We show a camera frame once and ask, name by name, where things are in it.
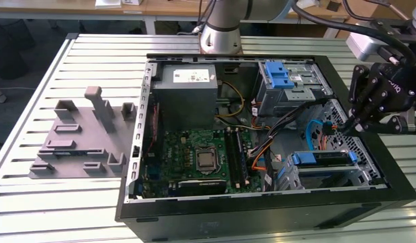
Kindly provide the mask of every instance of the ram slot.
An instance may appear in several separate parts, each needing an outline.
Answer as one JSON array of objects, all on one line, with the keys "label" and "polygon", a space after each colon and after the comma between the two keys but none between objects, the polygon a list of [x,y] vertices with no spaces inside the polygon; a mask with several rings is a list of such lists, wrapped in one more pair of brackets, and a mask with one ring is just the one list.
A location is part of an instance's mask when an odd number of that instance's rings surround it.
[{"label": "ram slot", "polygon": [[236,139],[237,139],[237,147],[240,150],[240,163],[241,163],[241,174],[243,174],[243,181],[244,185],[249,185],[249,171],[248,171],[248,163],[247,163],[247,154],[244,152],[244,142],[241,138],[240,130],[236,132]]},{"label": "ram slot", "polygon": [[237,135],[239,134],[236,131],[225,131],[231,183],[236,188],[241,188],[245,185],[245,177],[243,173],[243,164],[241,164],[243,156],[240,152],[240,140],[237,138]]}]

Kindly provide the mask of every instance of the green circuit board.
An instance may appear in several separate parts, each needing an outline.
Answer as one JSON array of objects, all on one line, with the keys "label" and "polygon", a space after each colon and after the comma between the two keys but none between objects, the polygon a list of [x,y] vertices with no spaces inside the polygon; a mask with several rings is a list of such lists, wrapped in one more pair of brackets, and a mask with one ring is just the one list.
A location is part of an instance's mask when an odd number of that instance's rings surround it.
[{"label": "green circuit board", "polygon": [[[241,138],[245,151],[253,147],[251,132],[241,130]],[[212,151],[217,156],[216,170],[203,173],[197,167],[197,153]],[[236,188],[231,183],[231,171],[228,163],[228,151],[224,130],[203,130],[166,132],[161,164],[148,168],[150,173],[157,173],[156,180],[149,180],[149,188],[153,197],[169,197],[169,182],[173,180],[219,179],[228,182],[227,193],[260,192],[261,178],[259,174],[249,177],[249,185]]]}]

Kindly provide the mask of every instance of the motherboard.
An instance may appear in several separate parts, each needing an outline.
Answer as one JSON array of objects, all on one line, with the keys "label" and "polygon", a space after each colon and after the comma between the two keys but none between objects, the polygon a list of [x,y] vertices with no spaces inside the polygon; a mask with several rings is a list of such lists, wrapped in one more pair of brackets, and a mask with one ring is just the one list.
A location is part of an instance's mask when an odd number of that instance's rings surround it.
[{"label": "motherboard", "polygon": [[166,132],[161,159],[146,168],[145,196],[260,192],[260,175],[247,164],[252,147],[245,129]]}]

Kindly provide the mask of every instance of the cable connector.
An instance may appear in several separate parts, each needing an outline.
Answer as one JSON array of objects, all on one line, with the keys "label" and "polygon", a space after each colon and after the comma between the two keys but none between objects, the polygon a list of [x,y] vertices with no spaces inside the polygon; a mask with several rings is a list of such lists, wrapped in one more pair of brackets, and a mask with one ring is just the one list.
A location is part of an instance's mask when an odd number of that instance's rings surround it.
[{"label": "cable connector", "polygon": [[323,124],[323,134],[328,136],[335,135],[335,129],[332,127],[332,122],[326,122]]},{"label": "cable connector", "polygon": [[203,27],[204,27],[203,25],[196,26],[195,29],[193,29],[193,31],[192,31],[192,33],[193,33],[193,34],[200,33],[200,32],[203,31]]}]

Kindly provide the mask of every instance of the sticker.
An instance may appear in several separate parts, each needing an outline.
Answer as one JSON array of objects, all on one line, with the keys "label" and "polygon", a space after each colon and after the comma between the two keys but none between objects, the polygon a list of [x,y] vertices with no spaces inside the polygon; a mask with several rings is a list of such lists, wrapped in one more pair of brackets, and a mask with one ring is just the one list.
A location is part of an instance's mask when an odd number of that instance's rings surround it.
[{"label": "sticker", "polygon": [[208,69],[177,69],[173,71],[174,83],[205,83],[209,82]]},{"label": "sticker", "polygon": [[299,76],[291,76],[291,80],[292,81],[303,81],[303,78],[300,75]]},{"label": "sticker", "polygon": [[142,11],[125,11],[125,14],[142,14]]},{"label": "sticker", "polygon": [[271,178],[268,174],[265,174],[265,181],[269,185],[273,183],[273,179]]},{"label": "sticker", "polygon": [[54,155],[72,155],[70,152],[55,152]]},{"label": "sticker", "polygon": [[257,116],[259,114],[259,109],[256,107],[252,107],[252,114],[253,116]]}]

